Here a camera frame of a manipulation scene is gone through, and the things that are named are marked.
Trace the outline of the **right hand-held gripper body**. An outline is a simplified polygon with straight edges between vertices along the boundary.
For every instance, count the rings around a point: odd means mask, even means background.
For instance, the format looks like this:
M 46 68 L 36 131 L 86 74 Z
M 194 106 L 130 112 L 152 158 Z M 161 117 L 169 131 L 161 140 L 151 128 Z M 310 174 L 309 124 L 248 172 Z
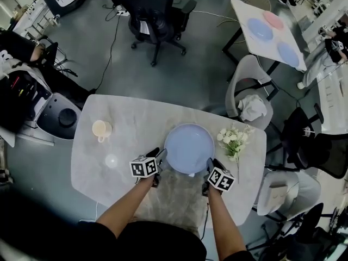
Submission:
M 220 193 L 229 192 L 235 182 L 234 176 L 227 170 L 214 167 L 212 171 L 204 176 L 202 185 L 202 196 L 208 196 L 209 187 L 214 187 Z

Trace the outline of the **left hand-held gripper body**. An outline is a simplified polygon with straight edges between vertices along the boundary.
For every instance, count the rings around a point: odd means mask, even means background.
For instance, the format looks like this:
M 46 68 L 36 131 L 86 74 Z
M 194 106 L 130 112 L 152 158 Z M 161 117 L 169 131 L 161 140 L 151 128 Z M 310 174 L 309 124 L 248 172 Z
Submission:
M 132 177 L 136 178 L 135 184 L 143 178 L 154 177 L 152 187 L 158 187 L 160 182 L 160 173 L 161 168 L 159 165 L 161 160 L 156 157 L 144 157 L 139 156 L 136 159 L 132 160 L 130 165 L 130 170 Z

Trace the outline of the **blue plate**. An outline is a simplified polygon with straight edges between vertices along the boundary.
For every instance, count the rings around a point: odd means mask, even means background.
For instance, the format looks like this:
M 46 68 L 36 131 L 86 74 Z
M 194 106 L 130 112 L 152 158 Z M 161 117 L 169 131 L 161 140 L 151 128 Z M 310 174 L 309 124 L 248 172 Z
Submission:
M 206 169 L 206 162 L 215 154 L 211 134 L 194 123 L 181 124 L 166 137 L 166 160 L 177 172 L 191 175 Z
M 281 59 L 291 67 L 299 66 L 299 57 L 293 48 L 286 42 L 280 41 L 277 43 L 277 50 Z
M 274 38 L 272 29 L 260 19 L 248 19 L 247 27 L 250 30 L 250 32 L 259 40 L 271 41 Z

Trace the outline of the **pink plate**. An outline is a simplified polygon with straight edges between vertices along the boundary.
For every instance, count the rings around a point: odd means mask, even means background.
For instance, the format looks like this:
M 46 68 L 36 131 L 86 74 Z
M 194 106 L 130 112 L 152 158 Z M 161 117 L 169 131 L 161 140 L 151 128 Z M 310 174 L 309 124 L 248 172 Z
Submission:
M 263 17 L 265 21 L 273 28 L 282 31 L 284 29 L 283 21 L 274 13 L 270 11 L 263 11 Z

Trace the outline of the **person's right forearm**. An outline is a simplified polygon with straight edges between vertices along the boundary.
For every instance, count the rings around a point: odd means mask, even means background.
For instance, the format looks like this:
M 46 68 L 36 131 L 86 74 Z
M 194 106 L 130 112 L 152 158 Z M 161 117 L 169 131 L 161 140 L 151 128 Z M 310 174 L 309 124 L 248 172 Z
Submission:
M 209 187 L 208 200 L 219 260 L 223 261 L 234 253 L 245 251 L 243 238 L 230 216 L 220 192 L 213 186 Z

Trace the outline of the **person's left forearm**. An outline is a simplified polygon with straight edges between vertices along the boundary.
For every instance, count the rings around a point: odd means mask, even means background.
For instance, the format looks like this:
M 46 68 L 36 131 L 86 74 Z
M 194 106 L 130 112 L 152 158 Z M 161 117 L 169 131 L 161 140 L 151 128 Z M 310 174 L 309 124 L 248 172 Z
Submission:
M 149 192 L 153 180 L 154 176 L 139 180 L 128 193 L 108 208 L 96 222 L 106 226 L 118 238 Z

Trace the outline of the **white artificial flower sprig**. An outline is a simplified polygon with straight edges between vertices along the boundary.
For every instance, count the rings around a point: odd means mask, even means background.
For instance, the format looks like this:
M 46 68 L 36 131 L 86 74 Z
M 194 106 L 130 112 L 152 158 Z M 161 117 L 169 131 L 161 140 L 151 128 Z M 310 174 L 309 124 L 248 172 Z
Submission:
M 239 157 L 249 144 L 249 139 L 254 131 L 255 129 L 250 125 L 244 125 L 243 129 L 239 129 L 235 123 L 232 123 L 229 128 L 222 128 L 216 136 L 219 146 L 225 150 L 229 161 L 235 162 L 237 165 L 238 182 L 240 179 Z

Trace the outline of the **cream mug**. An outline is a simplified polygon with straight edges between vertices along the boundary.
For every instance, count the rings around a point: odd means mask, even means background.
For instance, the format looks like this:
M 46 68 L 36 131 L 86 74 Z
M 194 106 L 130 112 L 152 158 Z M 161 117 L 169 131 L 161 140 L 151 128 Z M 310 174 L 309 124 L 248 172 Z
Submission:
M 112 125 L 109 122 L 97 120 L 92 125 L 92 132 L 97 137 L 99 143 L 102 143 L 112 133 Z

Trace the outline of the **cardboard box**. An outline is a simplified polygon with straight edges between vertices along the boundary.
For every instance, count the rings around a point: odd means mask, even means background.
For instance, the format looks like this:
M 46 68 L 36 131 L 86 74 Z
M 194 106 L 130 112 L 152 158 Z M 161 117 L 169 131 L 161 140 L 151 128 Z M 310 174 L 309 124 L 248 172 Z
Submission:
M 286 184 L 274 184 L 269 187 L 267 206 L 271 209 L 281 206 L 287 196 L 288 186 Z

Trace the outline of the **white crumpled cloth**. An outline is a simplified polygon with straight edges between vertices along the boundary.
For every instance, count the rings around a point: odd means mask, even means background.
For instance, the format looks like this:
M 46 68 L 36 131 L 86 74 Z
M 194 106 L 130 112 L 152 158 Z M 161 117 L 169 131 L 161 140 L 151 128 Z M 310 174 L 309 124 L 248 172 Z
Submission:
M 240 118 L 243 121 L 254 121 L 261 116 L 267 115 L 267 108 L 258 95 L 247 95 L 238 103 Z

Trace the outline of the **person's black shirt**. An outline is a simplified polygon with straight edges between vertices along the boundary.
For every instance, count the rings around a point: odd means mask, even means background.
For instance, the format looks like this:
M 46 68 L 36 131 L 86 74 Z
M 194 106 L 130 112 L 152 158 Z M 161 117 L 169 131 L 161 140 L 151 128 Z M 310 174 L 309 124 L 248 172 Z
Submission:
M 29 201 L 0 198 L 0 239 L 40 261 L 206 261 L 186 230 L 139 221 L 119 237 L 98 222 L 69 223 Z

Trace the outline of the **grey shell chair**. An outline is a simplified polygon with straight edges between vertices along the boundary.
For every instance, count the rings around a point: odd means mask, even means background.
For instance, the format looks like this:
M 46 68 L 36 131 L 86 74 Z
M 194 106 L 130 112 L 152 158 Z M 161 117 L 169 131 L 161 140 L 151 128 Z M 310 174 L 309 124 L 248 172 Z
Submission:
M 269 187 L 274 184 L 286 184 L 288 192 L 284 203 L 278 208 L 271 209 L 267 206 L 267 201 Z M 256 206 L 252 210 L 259 216 L 267 216 L 277 222 L 289 221 L 314 207 L 320 193 L 320 183 L 303 171 L 268 171 L 264 175 Z
M 246 89 L 236 91 L 236 85 L 243 79 L 253 79 L 256 81 L 256 84 Z M 267 97 L 265 97 L 258 91 L 258 89 L 269 85 L 273 87 L 273 91 Z M 243 95 L 259 95 L 263 102 L 265 102 L 267 113 L 265 117 L 258 117 L 254 121 L 248 122 L 247 124 L 252 127 L 265 130 L 271 123 L 274 113 L 270 101 L 278 92 L 279 88 L 276 86 L 271 77 L 262 69 L 257 57 L 249 54 L 240 60 L 229 83 L 225 97 L 227 116 L 240 121 L 241 111 L 237 109 L 237 103 L 239 103 L 239 101 L 243 98 Z

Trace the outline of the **black office chair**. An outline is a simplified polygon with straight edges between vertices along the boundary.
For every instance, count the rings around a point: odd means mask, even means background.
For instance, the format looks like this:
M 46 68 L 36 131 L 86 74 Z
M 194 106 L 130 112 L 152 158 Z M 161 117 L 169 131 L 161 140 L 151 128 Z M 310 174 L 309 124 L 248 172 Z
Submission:
M 196 8 L 195 0 L 188 0 L 182 8 L 173 6 L 173 0 L 119 0 L 129 12 L 128 26 L 136 40 L 131 44 L 136 49 L 140 43 L 155 45 L 151 66 L 157 64 L 158 52 L 163 43 L 169 43 L 181 49 L 181 55 L 187 53 L 186 47 L 178 43 L 187 27 L 189 16 Z
M 343 251 L 347 251 L 348 233 L 344 231 L 348 231 L 348 206 L 332 214 L 323 214 L 323 207 L 319 203 L 292 219 L 287 230 L 280 223 L 271 237 L 262 225 L 266 242 L 254 247 L 247 244 L 247 251 L 261 250 L 255 254 L 258 261 L 329 261 L 340 245 L 345 245 Z
M 280 143 L 267 151 L 270 155 L 279 149 L 283 150 L 283 163 L 279 165 L 266 164 L 265 168 L 272 171 L 299 172 L 314 167 L 336 179 L 342 179 L 348 172 L 348 133 L 330 135 L 315 133 L 315 137 L 303 136 L 305 127 L 319 120 L 324 122 L 324 116 L 318 104 L 314 105 L 316 114 L 307 117 L 302 108 L 297 107 L 284 122 L 282 131 L 271 123 L 278 134 Z

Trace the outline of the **grey black backpack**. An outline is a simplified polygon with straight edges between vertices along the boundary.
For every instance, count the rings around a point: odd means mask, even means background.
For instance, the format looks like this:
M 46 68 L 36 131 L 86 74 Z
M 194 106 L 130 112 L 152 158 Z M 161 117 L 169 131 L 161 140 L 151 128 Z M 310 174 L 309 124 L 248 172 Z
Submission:
M 0 140 L 11 147 L 17 137 L 48 145 L 52 137 L 72 140 L 88 95 L 52 67 L 0 76 Z

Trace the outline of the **white table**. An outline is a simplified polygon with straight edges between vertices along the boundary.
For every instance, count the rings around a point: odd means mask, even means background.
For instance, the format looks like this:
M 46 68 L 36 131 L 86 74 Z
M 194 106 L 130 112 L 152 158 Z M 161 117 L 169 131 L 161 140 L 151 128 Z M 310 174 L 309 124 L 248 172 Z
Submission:
M 234 65 L 239 64 L 240 60 L 229 49 L 242 35 L 249 54 L 273 61 L 267 70 L 268 75 L 281 63 L 300 71 L 307 70 L 303 54 L 284 19 L 241 0 L 231 0 L 231 6 L 237 16 L 239 29 L 223 47 L 222 52 Z

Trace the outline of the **white equipment bench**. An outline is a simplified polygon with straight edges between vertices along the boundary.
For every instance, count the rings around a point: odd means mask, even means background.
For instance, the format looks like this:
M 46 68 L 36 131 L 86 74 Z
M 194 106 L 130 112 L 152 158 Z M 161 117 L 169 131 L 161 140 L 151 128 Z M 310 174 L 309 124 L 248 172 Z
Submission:
M 46 2 L 34 0 L 16 23 L 13 32 L 26 38 L 32 35 L 37 39 L 57 25 L 57 20 Z

